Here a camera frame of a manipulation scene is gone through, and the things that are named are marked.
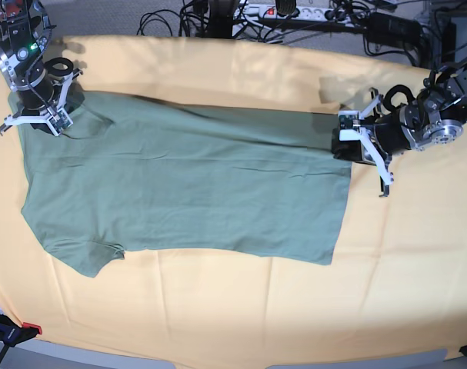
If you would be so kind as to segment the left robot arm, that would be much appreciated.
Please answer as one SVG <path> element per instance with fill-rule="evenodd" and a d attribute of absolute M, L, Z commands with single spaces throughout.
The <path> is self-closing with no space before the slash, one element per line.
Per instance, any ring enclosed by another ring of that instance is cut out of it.
<path fill-rule="evenodd" d="M 381 196 L 394 182 L 392 159 L 405 151 L 424 151 L 459 138 L 467 123 L 467 55 L 430 71 L 414 95 L 405 85 L 386 94 L 370 90 L 361 111 L 341 110 L 333 131 L 332 153 L 338 160 L 372 165 L 380 177 Z"/>

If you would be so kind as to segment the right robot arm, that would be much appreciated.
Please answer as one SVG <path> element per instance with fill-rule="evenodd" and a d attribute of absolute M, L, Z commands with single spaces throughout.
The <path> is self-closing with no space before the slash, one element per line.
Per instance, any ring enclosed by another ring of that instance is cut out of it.
<path fill-rule="evenodd" d="M 18 97 L 17 111 L 4 119 L 1 135 L 31 125 L 59 136 L 73 125 L 67 97 L 82 71 L 64 57 L 43 59 L 54 28 L 40 1 L 0 1 L 0 72 Z"/>

